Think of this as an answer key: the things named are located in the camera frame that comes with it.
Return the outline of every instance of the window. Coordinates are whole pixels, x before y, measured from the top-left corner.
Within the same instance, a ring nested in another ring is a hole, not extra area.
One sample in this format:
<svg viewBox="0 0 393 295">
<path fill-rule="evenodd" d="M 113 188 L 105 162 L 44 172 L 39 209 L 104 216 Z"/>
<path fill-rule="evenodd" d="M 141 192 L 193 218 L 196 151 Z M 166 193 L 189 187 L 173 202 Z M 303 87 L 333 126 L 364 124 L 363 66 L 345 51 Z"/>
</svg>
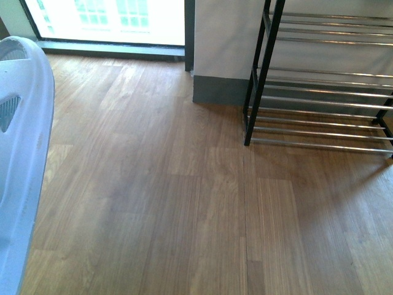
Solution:
<svg viewBox="0 0 393 295">
<path fill-rule="evenodd" d="M 184 0 L 25 0 L 43 38 L 184 45 Z"/>
</svg>

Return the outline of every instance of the skirting board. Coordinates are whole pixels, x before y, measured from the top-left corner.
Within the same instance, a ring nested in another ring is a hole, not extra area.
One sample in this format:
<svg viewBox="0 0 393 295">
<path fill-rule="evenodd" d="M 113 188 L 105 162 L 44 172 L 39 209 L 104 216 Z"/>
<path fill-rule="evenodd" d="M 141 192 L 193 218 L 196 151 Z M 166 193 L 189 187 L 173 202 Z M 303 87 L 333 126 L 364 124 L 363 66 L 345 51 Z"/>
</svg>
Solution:
<svg viewBox="0 0 393 295">
<path fill-rule="evenodd" d="M 216 103 L 241 106 L 248 80 L 194 76 L 194 103 Z"/>
<path fill-rule="evenodd" d="M 286 86 L 306 86 L 309 88 L 313 88 L 313 85 L 302 85 L 302 84 L 292 84 L 292 83 L 274 83 L 274 85 L 286 85 Z M 206 77 L 206 76 L 194 76 L 194 93 L 193 93 L 193 102 L 194 103 L 214 103 L 214 104 L 227 104 L 227 105 L 237 105 L 242 106 L 244 103 L 244 98 L 247 92 L 247 85 L 248 80 L 243 79 L 227 79 L 227 78 L 219 78 L 219 77 Z M 326 89 L 330 90 L 341 90 L 341 91 L 356 91 L 354 88 L 350 87 L 334 87 L 334 86 L 327 86 Z M 373 89 L 365 89 L 365 92 L 368 93 L 380 93 L 380 94 L 391 94 L 391 90 L 383 90 L 381 93 L 380 90 L 373 90 Z M 266 88 L 264 91 L 265 95 L 277 95 L 283 97 L 295 97 L 295 98 L 305 98 L 305 99 L 313 99 L 313 94 L 309 93 L 302 93 L 302 92 L 293 92 L 293 91 L 283 91 L 283 90 L 276 90 L 273 88 Z M 337 100 L 340 101 L 342 99 L 348 99 L 343 96 L 337 96 L 335 98 L 327 97 L 326 99 L 329 100 Z M 356 98 L 356 102 L 358 103 L 369 103 L 370 100 L 368 99 L 361 99 Z M 264 107 L 269 108 L 287 108 L 287 109 L 298 109 L 303 108 L 305 110 L 317 110 L 313 105 L 304 105 L 304 104 L 297 104 L 297 103 L 286 103 L 280 101 L 264 101 Z M 367 109 L 350 109 L 350 108 L 330 108 L 326 106 L 317 107 L 318 111 L 324 112 L 342 112 L 342 113 L 349 113 L 349 114 L 357 114 L 357 115 L 368 115 L 368 116 L 375 116 L 375 110 L 367 110 Z M 388 117 L 393 117 L 393 112 L 388 112 L 386 114 Z"/>
</svg>

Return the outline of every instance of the chrome rod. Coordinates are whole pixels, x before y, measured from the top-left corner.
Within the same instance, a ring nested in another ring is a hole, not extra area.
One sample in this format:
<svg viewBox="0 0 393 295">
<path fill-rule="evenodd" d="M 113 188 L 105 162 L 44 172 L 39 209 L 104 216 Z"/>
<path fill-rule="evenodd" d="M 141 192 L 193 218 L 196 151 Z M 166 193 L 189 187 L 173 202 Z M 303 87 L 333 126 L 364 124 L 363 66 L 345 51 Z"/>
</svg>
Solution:
<svg viewBox="0 0 393 295">
<path fill-rule="evenodd" d="M 393 34 L 361 33 L 361 32 L 339 32 L 339 31 L 324 31 L 324 30 L 318 30 L 318 29 L 280 28 L 279 32 L 302 33 L 302 34 L 338 35 L 338 36 L 362 36 L 362 37 L 385 37 L 385 38 L 392 38 L 393 37 Z"/>
<path fill-rule="evenodd" d="M 325 104 L 328 106 L 344 106 L 348 108 L 385 109 L 387 111 L 393 110 L 392 106 L 379 106 L 375 104 L 337 103 L 334 101 L 305 100 L 301 98 L 289 98 L 289 97 L 267 96 L 267 95 L 262 95 L 262 98 L 266 100 L 290 101 L 294 103 Z"/>
<path fill-rule="evenodd" d="M 291 146 L 301 146 L 305 148 L 323 148 L 323 149 L 341 149 L 344 151 L 359 151 L 359 152 L 380 152 L 384 154 L 391 154 L 393 150 L 390 149 L 366 149 L 363 147 L 350 147 L 350 146 L 331 146 L 328 144 L 313 144 L 313 143 L 298 143 L 294 141 L 284 141 L 284 140 L 268 140 L 265 138 L 251 138 L 252 141 L 262 142 L 262 143 L 271 143 L 271 144 L 283 144 L 283 145 L 291 145 Z"/>
<path fill-rule="evenodd" d="M 365 126 L 365 125 L 353 125 L 353 124 L 341 124 L 341 123 L 327 123 L 327 122 L 316 122 L 308 120 L 293 120 L 293 119 L 283 119 L 283 118 L 273 118 L 273 117 L 257 117 L 257 120 L 273 121 L 273 122 L 283 122 L 283 123 L 296 123 L 296 124 L 306 124 L 306 125 L 320 125 L 329 127 L 346 127 L 346 128 L 359 128 L 359 129 L 378 129 L 383 130 L 384 127 L 380 126 Z"/>
<path fill-rule="evenodd" d="M 290 71 L 290 72 L 301 72 L 301 73 L 313 73 L 313 74 L 328 74 L 328 75 L 345 75 L 345 76 L 361 76 L 361 77 L 374 77 L 374 78 L 388 78 L 391 79 L 393 76 L 390 75 L 378 75 L 378 74 L 365 74 L 365 73 L 346 73 L 346 72 L 331 72 L 331 71 L 316 71 L 313 69 L 290 69 L 290 68 L 278 68 L 270 67 L 270 70 L 274 71 Z"/>
<path fill-rule="evenodd" d="M 299 14 L 296 12 L 283 12 L 282 16 L 286 17 L 309 17 L 309 18 L 336 18 L 342 20 L 379 20 L 379 21 L 392 21 L 393 18 L 389 17 L 357 17 L 354 15 L 327 15 L 327 14 Z"/>
<path fill-rule="evenodd" d="M 332 80 L 320 80 L 320 79 L 304 79 L 304 78 L 289 78 L 289 77 L 279 77 L 279 76 L 268 76 L 268 82 L 287 82 L 291 81 L 294 83 L 313 83 L 313 84 L 329 84 L 336 86 L 352 86 L 352 87 L 373 87 L 375 88 L 389 88 L 393 89 L 393 85 L 385 84 L 372 84 L 372 83 L 361 83 L 361 82 L 344 82 L 344 81 L 332 81 Z"/>
<path fill-rule="evenodd" d="M 276 109 L 276 108 L 258 108 L 258 109 L 261 111 L 294 112 L 294 113 L 307 114 L 307 115 L 347 117 L 348 119 L 369 119 L 369 120 L 376 119 L 376 117 L 372 117 L 372 116 L 338 114 L 333 112 L 314 112 L 314 111 L 300 111 L 297 109 Z"/>
<path fill-rule="evenodd" d="M 353 138 L 362 140 L 393 140 L 393 138 L 380 137 L 380 136 L 364 136 L 364 135 L 352 135 L 352 134 L 342 134 L 342 133 L 329 133 L 329 132 L 311 132 L 293 129 L 281 129 L 281 128 L 269 128 L 269 127 L 254 127 L 254 130 L 267 131 L 267 132 L 283 132 L 283 133 L 293 133 L 301 135 L 316 135 L 316 136 L 333 136 L 342 138 Z"/>
<path fill-rule="evenodd" d="M 320 40 L 320 39 L 307 39 L 307 38 L 289 38 L 289 37 L 277 37 L 276 40 L 279 40 L 279 41 L 290 41 L 290 42 L 340 44 L 340 45 L 393 46 L 392 43 L 377 43 L 377 42 L 362 42 L 362 41 L 335 41 L 335 40 Z"/>
<path fill-rule="evenodd" d="M 357 23 L 324 23 L 324 22 L 304 22 L 300 20 L 281 20 L 281 23 L 287 23 L 290 25 L 309 25 L 309 26 L 335 26 L 342 28 L 378 28 L 384 30 L 391 30 L 393 26 L 390 25 L 369 25 L 369 24 L 357 24 Z"/>
<path fill-rule="evenodd" d="M 361 96 L 368 98 L 392 98 L 392 95 L 385 94 L 372 94 L 372 93 L 360 93 L 360 92 L 347 92 L 347 91 L 337 91 L 337 90 L 321 90 L 312 88 L 302 88 L 302 87 L 291 87 L 291 86 L 279 86 L 279 85 L 265 85 L 266 89 L 280 89 L 280 90 L 291 90 L 299 92 L 311 92 L 311 93 L 323 93 L 323 94 L 339 94 L 339 95 L 349 95 L 349 96 Z"/>
</svg>

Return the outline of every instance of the basket vent slot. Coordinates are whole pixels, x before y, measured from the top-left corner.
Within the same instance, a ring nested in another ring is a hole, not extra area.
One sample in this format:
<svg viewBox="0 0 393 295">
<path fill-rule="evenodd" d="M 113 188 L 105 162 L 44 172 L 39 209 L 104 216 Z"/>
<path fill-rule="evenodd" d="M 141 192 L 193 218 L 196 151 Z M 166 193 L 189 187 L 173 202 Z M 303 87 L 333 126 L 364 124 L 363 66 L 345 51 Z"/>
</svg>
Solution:
<svg viewBox="0 0 393 295">
<path fill-rule="evenodd" d="M 3 133 L 5 133 L 10 126 L 19 102 L 20 96 L 15 96 L 0 103 L 0 129 Z"/>
</svg>

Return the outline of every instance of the gray baseboard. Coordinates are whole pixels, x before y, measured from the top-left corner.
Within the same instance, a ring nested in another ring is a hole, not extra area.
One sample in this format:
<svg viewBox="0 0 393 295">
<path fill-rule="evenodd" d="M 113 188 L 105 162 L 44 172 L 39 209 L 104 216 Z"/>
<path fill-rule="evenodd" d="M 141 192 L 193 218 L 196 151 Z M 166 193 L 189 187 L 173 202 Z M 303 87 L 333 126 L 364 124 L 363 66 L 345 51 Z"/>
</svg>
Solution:
<svg viewBox="0 0 393 295">
<path fill-rule="evenodd" d="M 318 86 L 293 84 L 293 83 L 279 83 L 272 82 L 272 85 L 283 85 L 292 87 L 307 87 L 318 89 Z M 248 80 L 242 79 L 226 79 L 218 77 L 195 76 L 194 77 L 194 96 L 193 102 L 195 103 L 215 103 L 215 104 L 228 104 L 241 106 L 244 103 L 246 96 Z M 325 86 L 327 90 L 341 90 L 347 92 L 356 92 L 358 89 L 353 87 L 335 87 Z M 376 89 L 363 89 L 367 93 L 385 94 L 390 95 L 392 90 L 376 90 Z M 283 96 L 292 98 L 303 98 L 307 100 L 330 100 L 330 101 L 345 101 L 348 103 L 365 103 L 373 102 L 375 104 L 383 104 L 385 99 L 380 98 L 362 98 L 343 95 L 324 95 L 315 93 L 303 93 L 297 91 L 277 90 L 273 88 L 266 88 L 265 95 Z M 355 115 L 375 116 L 378 110 L 375 109 L 354 109 L 354 108 L 338 108 L 329 106 L 316 106 L 314 104 L 298 104 L 288 103 L 282 101 L 266 100 L 263 102 L 264 107 L 268 108 L 284 108 L 284 109 L 304 109 L 307 111 L 322 111 L 322 112 L 340 112 Z M 393 117 L 393 112 L 386 114 L 388 117 Z"/>
<path fill-rule="evenodd" d="M 194 76 L 194 103 L 216 103 L 241 106 L 248 80 Z"/>
</svg>

